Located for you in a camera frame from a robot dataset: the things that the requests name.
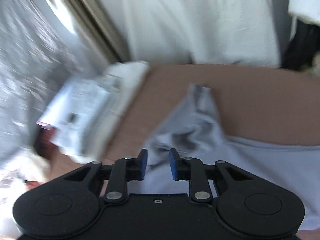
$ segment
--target screw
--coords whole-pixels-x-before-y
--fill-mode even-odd
[[[118,191],[111,191],[107,194],[107,199],[116,200],[122,197],[122,194]]]
[[[210,197],[210,194],[208,192],[205,191],[198,191],[197,193],[195,193],[195,197],[196,199],[208,199]]]

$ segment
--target crinkled plastic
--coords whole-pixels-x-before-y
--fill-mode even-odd
[[[0,0],[0,169],[33,142],[37,119],[77,69],[31,0]]]

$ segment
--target silver plastic sheet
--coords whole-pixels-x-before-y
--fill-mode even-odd
[[[31,0],[0,0],[0,169],[33,142],[37,119],[77,70]]]

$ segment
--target brown surface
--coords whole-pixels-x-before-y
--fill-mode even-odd
[[[103,162],[136,156],[149,134],[186,96],[190,83],[212,88],[229,135],[288,145],[320,145],[320,78],[280,69],[236,65],[155,67],[130,107]],[[59,153],[52,178],[79,164]],[[301,232],[303,240],[319,232]]]

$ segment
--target gray t-shirt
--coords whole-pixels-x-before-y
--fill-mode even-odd
[[[174,181],[169,149],[181,157],[214,165],[225,160],[294,192],[306,209],[300,230],[320,228],[320,146],[284,146],[227,136],[210,88],[190,85],[187,97],[144,145],[148,166],[143,181],[128,184],[130,193],[188,193],[187,181]],[[213,196],[215,190],[210,181]]]

